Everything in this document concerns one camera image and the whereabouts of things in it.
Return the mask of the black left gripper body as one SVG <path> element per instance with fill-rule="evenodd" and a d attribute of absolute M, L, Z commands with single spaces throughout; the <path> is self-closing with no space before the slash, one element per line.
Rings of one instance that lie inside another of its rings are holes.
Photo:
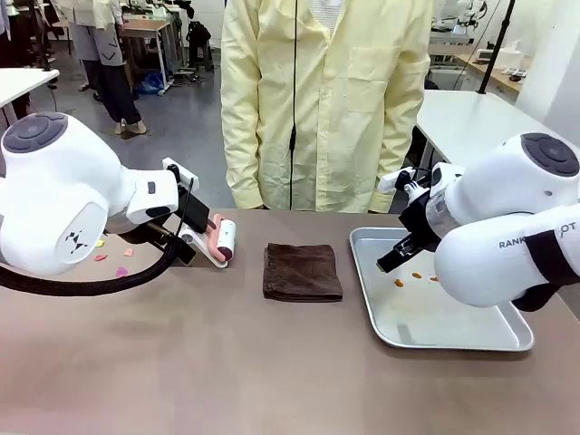
<path fill-rule="evenodd" d="M 193 194 L 179 196 L 179 217 L 197 233 L 205 233 L 208 229 L 209 208 Z"/>

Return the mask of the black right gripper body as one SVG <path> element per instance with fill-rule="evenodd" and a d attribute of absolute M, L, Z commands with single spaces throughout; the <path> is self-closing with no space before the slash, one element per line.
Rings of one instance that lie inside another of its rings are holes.
<path fill-rule="evenodd" d="M 425 248 L 437 248 L 440 243 L 440 237 L 432 230 L 427 219 L 426 207 L 429 199 L 429 192 L 425 192 L 414 199 L 402 211 L 399 220 L 409 234 L 421 234 L 427 238 Z"/>

